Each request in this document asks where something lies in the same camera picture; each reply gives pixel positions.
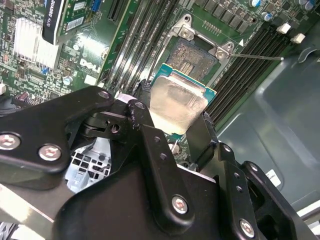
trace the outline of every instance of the green circuit board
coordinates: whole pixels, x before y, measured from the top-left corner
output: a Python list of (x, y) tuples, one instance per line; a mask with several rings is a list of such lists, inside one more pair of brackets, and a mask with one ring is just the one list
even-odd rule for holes
[[(159, 54), (163, 40), (185, 14), (192, 17), (191, 27), (208, 39), (220, 45), (232, 41), (236, 53), (250, 43), (251, 37), (261, 27), (263, 21), (260, 14), (266, 9), (274, 16), (285, 16), (304, 31), (318, 18), (315, 11), (303, 11), (294, 4), (290, 4), (288, 10), (283, 10), (284, 3), (281, 0), (262, 1), (259, 7), (250, 7), (245, 0), (216, 2), (215, 5), (218, 4), (223, 11), (232, 13), (231, 18), (237, 17), (241, 23), (246, 23), (246, 29), (239, 32), (235, 26), (216, 17), (214, 11), (208, 10), (206, 0), (127, 0), (121, 1), (121, 4), (118, 20), (112, 21), (110, 11), (114, 8), (114, 1), (102, 2), (99, 11), (90, 13), (89, 25), (60, 46), (57, 67), (43, 74), (43, 69), (36, 62), (23, 62), (21, 70), (21, 59), (14, 54), (14, 41), (17, 19), (26, 18), (41, 24), (46, 12), (44, 3), (2, 0), (1, 81), (7, 85), (9, 93), (16, 96), (28, 92), (32, 96), (29, 100), (35, 104), (99, 83), (113, 93), (119, 89), (132, 93), (141, 79), (154, 75), (160, 65), (167, 61), (179, 37), (172, 37), (163, 53)], [(88, 12), (88, 5), (79, 11), (82, 14)], [(219, 66), (219, 63), (213, 66), (200, 82), (212, 86), (212, 76)], [(65, 77), (72, 78), (70, 85), (63, 83)]]

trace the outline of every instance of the capacitor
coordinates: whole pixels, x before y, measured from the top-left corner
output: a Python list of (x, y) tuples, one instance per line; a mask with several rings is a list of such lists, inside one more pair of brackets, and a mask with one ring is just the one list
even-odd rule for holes
[(78, 43), (75, 43), (72, 48), (76, 51), (79, 51), (80, 50), (80, 45)]
[(270, 22), (272, 20), (272, 14), (268, 12), (261, 13), (261, 19), (265, 22)]
[(63, 79), (62, 79), (62, 82), (64, 85), (66, 86), (69, 86), (73, 81), (73, 78), (71, 76), (65, 76)]
[(26, 91), (22, 93), (20, 96), (18, 96), (18, 100), (22, 102), (25, 102), (28, 98), (29, 98), (29, 93)]
[(305, 5), (307, 3), (308, 0), (294, 0), (295, 4), (299, 4), (299, 5)]
[(310, 11), (311, 9), (314, 8), (314, 6), (315, 5), (314, 5), (313, 1), (307, 1), (305, 5), (301, 6), (301, 8), (303, 10)]
[(259, 7), (261, 0), (249, 0), (249, 5), (253, 8)]

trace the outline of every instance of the sticker label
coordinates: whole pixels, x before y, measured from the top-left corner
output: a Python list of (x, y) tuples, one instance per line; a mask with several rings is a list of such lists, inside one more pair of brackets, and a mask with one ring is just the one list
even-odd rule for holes
[(274, 186), (278, 187), (281, 184), (279, 177), (273, 169), (268, 171), (265, 175), (270, 179)]
[(75, 27), (78, 27), (79, 25), (81, 25), (84, 21), (84, 16), (83, 17), (80, 17), (76, 20), (73, 20), (71, 22), (68, 23), (68, 25), (66, 26), (66, 31), (69, 31), (71, 29), (74, 29)]
[(73, 11), (77, 11), (77, 10), (83, 9), (85, 6), (86, 6), (86, 2), (85, 1), (77, 2), (74, 5)]

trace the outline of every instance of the microchip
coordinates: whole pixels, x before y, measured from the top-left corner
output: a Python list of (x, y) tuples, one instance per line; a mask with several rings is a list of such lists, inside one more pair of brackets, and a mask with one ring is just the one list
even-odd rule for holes
[(289, 22), (290, 26), (292, 29), (297, 29), (299, 27), (299, 23), (297, 23), (296, 21), (291, 20)]
[(244, 10), (243, 10), (241, 7), (239, 7), (239, 8), (236, 10), (235, 14), (237, 14), (237, 15), (239, 16), (243, 11), (244, 11)]
[(216, 2), (214, 2), (214, 0), (209, 0), (205, 5), (204, 10), (208, 11), (209, 13), (212, 13), (216, 5), (217, 4)]
[(243, 33), (247, 30), (248, 27), (249, 27), (249, 24), (246, 23), (246, 22), (244, 22), (244, 21), (242, 21), (242, 22), (240, 23), (237, 31), (238, 31), (239, 33), (243, 34)]
[(77, 66), (77, 64), (74, 63), (73, 61), (68, 61), (68, 62), (66, 63), (66, 65), (67, 65), (68, 67), (70, 67), (71, 69), (74, 69), (74, 68)]
[(234, 16), (234, 18), (232, 19), (232, 21), (230, 22), (230, 26), (232, 27), (232, 28), (237, 28), (238, 27), (238, 25), (239, 25), (239, 23), (241, 22), (241, 19), (239, 18), (239, 17), (237, 17), (237, 16)]
[(232, 10), (236, 4), (234, 2), (230, 2), (228, 9)]
[(271, 13), (273, 10), (275, 9), (275, 6), (272, 4), (272, 3), (269, 3), (265, 10), (268, 12), (268, 13)]
[(50, 92), (50, 96), (49, 96), (49, 99), (50, 100), (52, 100), (52, 99), (56, 99), (56, 98), (58, 98), (58, 97), (60, 97), (57, 93), (55, 93), (55, 92)]
[(229, 20), (231, 19), (232, 16), (233, 16), (233, 13), (227, 10), (227, 11), (223, 14), (223, 17), (221, 18), (221, 20), (227, 24), (227, 23), (229, 22)]
[(15, 4), (10, 0), (6, 0), (5, 1), (5, 11), (8, 14), (13, 15), (14, 14), (14, 10), (15, 10)]
[(221, 5), (218, 5), (214, 10), (213, 15), (219, 18), (221, 14), (224, 12), (224, 10), (225, 10), (224, 7), (222, 7)]
[(64, 71), (63, 71), (63, 76), (64, 76), (64, 77), (70, 76), (70, 73), (71, 73), (71, 72), (70, 72), (69, 70), (64, 70)]
[(278, 17), (281, 18), (284, 23), (288, 21), (287, 15), (285, 15), (283, 12), (280, 13)]
[(217, 63), (207, 51), (179, 39), (169, 55), (166, 64), (189, 77), (201, 81)]
[(282, 5), (282, 9), (286, 10), (286, 11), (289, 10), (290, 7), (291, 7), (291, 5), (287, 1)]
[(298, 21), (301, 21), (303, 17), (304, 17), (304, 14), (302, 12), (298, 12), (298, 14), (295, 16), (295, 19), (297, 19)]
[(246, 13), (246, 14), (243, 16), (243, 19), (244, 19), (245, 21), (248, 21), (249, 18), (250, 18), (250, 14), (249, 14), (249, 13)]
[(5, 1), (5, 8), (13, 11), (15, 9), (15, 4), (10, 0), (6, 0)]
[(196, 0), (195, 4), (199, 5), (200, 7), (203, 7), (205, 5), (207, 0)]

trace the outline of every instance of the mounting hole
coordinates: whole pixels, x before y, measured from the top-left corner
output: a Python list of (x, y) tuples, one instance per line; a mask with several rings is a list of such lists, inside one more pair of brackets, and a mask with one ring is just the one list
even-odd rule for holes
[(230, 147), (228, 147), (227, 145), (223, 145), (224, 149), (227, 151), (227, 152), (231, 152), (231, 149)]
[(161, 153), (160, 154), (160, 158), (161, 158), (161, 160), (167, 160), (167, 155), (165, 155), (164, 153)]
[(116, 134), (117, 132), (119, 132), (120, 126), (119, 126), (118, 124), (113, 124), (113, 125), (110, 127), (110, 129), (111, 129), (111, 132), (112, 132), (113, 134)]
[(236, 186), (236, 189), (238, 190), (239, 193), (243, 192), (243, 190), (242, 190), (242, 188), (240, 186)]
[(253, 163), (250, 163), (250, 167), (255, 171), (258, 172), (258, 168)]
[(154, 141), (155, 141), (157, 144), (160, 143), (160, 137), (155, 136), (155, 137), (154, 137)]
[(104, 99), (108, 99), (109, 98), (109, 94), (106, 91), (100, 91), (99, 96), (104, 98)]
[(144, 106), (141, 102), (139, 102), (139, 101), (137, 101), (137, 102), (135, 103), (135, 105), (136, 105), (138, 108), (140, 108), (140, 109), (145, 109), (145, 106)]

